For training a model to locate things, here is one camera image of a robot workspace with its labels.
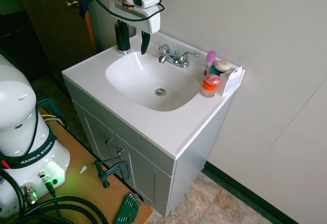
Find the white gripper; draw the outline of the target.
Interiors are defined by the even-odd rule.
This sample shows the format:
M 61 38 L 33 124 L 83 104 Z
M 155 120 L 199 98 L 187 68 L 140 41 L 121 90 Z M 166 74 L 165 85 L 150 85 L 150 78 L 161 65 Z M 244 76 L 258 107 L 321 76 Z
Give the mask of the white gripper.
M 158 32 L 160 29 L 160 13 L 150 17 L 158 12 L 159 8 L 157 6 L 147 9 L 137 6 L 127 8 L 119 0 L 109 0 L 109 10 L 116 14 L 116 16 L 113 14 L 112 16 L 118 19 L 114 24 L 118 52 L 126 55 L 131 51 L 128 26 L 131 25 L 142 30 L 141 54 L 144 55 L 148 49 L 151 34 Z M 142 21 L 132 21 L 147 17 L 150 18 Z

